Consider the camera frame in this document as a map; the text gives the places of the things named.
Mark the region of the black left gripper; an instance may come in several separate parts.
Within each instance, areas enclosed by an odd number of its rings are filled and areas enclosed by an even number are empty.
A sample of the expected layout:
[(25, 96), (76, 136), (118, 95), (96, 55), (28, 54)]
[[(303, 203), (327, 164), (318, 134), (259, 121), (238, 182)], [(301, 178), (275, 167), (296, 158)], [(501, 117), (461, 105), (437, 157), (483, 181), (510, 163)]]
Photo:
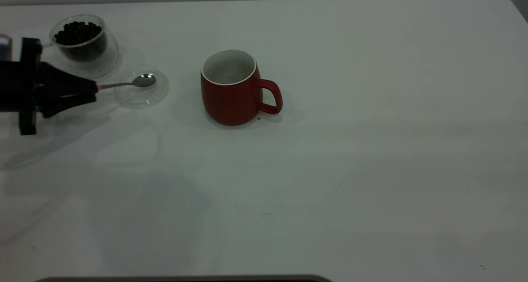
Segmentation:
[[(18, 114), (21, 135), (36, 134), (35, 75), (41, 54), (39, 39), (23, 38), (19, 61), (13, 61), (12, 38), (0, 38), (0, 110)], [(67, 73), (47, 62), (41, 63), (41, 84), (44, 96), (61, 96), (42, 102), (43, 118), (97, 101), (99, 87), (95, 81)]]

